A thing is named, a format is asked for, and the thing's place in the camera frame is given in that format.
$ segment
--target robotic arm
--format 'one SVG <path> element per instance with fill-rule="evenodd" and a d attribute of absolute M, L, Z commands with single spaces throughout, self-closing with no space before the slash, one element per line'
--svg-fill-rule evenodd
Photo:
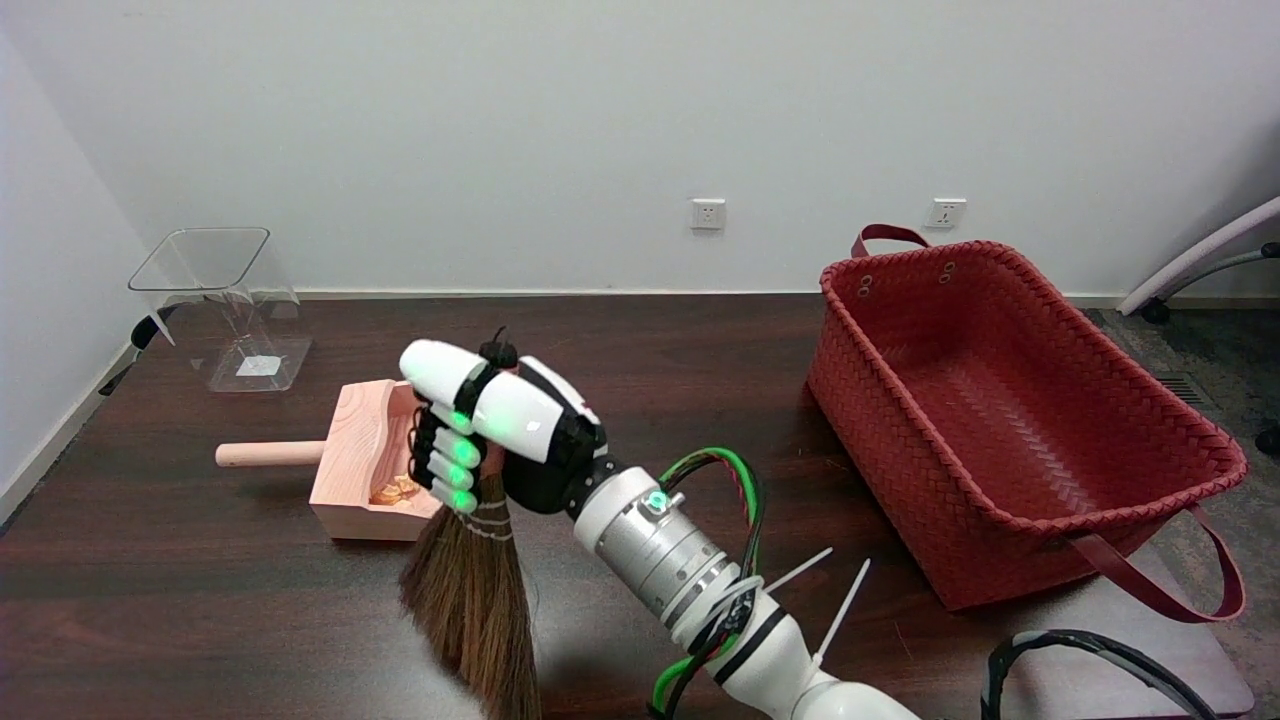
<path fill-rule="evenodd" d="M 577 541 L 680 647 L 704 646 L 730 621 L 728 602 L 748 600 L 737 641 L 705 665 L 730 697 L 774 720 L 919 720 L 869 685 L 823 673 L 795 618 L 680 511 L 684 496 L 668 497 L 643 468 L 609 454 L 603 425 L 568 382 L 513 351 L 498 364 L 518 364 L 518 375 L 436 341 L 416 341 L 401 356 L 401 373 L 442 425 L 429 462 L 433 496 L 457 512 L 475 509 L 479 451 L 467 437 L 479 434 L 509 451 L 508 497 L 535 512 L 566 512 Z"/>

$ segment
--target gray carpet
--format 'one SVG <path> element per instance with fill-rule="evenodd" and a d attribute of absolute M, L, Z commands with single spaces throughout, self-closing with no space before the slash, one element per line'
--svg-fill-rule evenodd
<path fill-rule="evenodd" d="M 1204 503 L 1242 568 L 1249 601 L 1240 619 L 1213 632 L 1253 688 L 1253 717 L 1280 717 L 1280 459 L 1253 445 L 1267 421 L 1280 420 L 1280 311 L 1175 310 L 1166 325 L 1089 315 L 1152 373 L 1189 373 L 1208 396 L 1199 410 L 1249 456 L 1244 484 Z M 1184 514 L 1153 543 L 1192 598 L 1216 607 L 1208 588 L 1221 587 L 1217 560 L 1196 523 Z"/>

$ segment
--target broom bristles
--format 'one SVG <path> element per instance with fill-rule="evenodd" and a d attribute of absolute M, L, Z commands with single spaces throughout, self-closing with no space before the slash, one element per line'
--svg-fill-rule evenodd
<path fill-rule="evenodd" d="M 502 448 L 490 445 L 471 519 L 440 509 L 422 529 L 401 574 L 401 602 L 490 720 L 540 720 L 529 601 L 500 466 Z"/>

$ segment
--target electrical socket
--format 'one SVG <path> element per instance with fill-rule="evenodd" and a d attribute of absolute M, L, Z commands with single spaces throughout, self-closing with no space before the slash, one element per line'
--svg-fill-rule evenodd
<path fill-rule="evenodd" d="M 722 231 L 724 229 L 724 199 L 723 197 L 694 197 L 689 201 L 692 215 L 689 227 L 695 231 Z"/>
<path fill-rule="evenodd" d="M 929 210 L 929 219 L 924 227 L 950 229 L 959 225 L 966 205 L 968 201 L 963 197 L 934 197 L 933 209 Z"/>

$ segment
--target transparent plastic container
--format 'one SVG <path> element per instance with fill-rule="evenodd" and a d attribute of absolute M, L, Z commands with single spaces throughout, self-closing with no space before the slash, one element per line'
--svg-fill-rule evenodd
<path fill-rule="evenodd" d="M 212 392 L 288 389 L 311 347 L 270 237 L 265 228 L 175 231 L 129 278 Z"/>

